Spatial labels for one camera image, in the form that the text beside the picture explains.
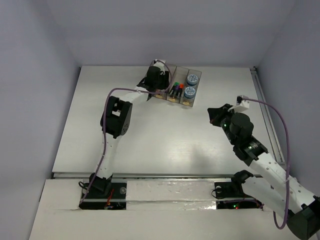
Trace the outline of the purple highlighter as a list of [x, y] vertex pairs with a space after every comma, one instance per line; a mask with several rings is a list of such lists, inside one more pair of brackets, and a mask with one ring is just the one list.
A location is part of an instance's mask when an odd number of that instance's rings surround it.
[[173, 97], [178, 96], [178, 94], [179, 94], [179, 89], [180, 89], [180, 85], [177, 84], [177, 85], [175, 86], [174, 91], [173, 91], [173, 94], [172, 94]]

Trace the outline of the green highlighter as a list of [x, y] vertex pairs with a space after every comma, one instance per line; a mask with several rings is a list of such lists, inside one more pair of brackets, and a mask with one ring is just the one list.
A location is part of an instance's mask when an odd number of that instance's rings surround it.
[[179, 89], [179, 86], [180, 86], [180, 84], [178, 82], [175, 82], [170, 90], [170, 94], [174, 95], [177, 92], [177, 90]]

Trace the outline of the orange highlighter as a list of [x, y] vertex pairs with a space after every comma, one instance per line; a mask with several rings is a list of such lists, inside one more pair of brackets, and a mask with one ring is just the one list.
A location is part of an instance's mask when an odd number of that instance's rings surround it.
[[181, 97], [181, 96], [182, 96], [183, 89], [184, 89], [184, 84], [183, 84], [183, 83], [180, 83], [179, 86], [178, 86], [178, 90], [177, 90], [177, 92], [176, 92], [175, 95]]

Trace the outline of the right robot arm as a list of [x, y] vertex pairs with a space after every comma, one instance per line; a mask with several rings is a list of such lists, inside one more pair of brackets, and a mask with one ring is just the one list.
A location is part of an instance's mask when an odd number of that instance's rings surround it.
[[254, 125], [243, 112], [248, 105], [225, 104], [208, 108], [210, 123], [220, 127], [235, 155], [261, 178], [242, 170], [231, 178], [235, 196], [249, 195], [273, 210], [300, 240], [320, 230], [320, 198], [304, 188], [277, 163], [268, 149], [253, 136]]

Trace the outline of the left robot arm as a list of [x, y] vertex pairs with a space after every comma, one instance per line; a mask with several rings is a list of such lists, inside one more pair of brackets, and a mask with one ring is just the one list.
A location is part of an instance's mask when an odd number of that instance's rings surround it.
[[89, 177], [87, 187], [79, 184], [85, 192], [82, 203], [89, 193], [101, 198], [111, 195], [114, 162], [118, 144], [129, 129], [133, 107], [147, 102], [153, 95], [167, 93], [173, 74], [164, 60], [155, 59], [145, 77], [135, 88], [113, 88], [105, 100], [101, 117], [103, 151], [95, 172]]

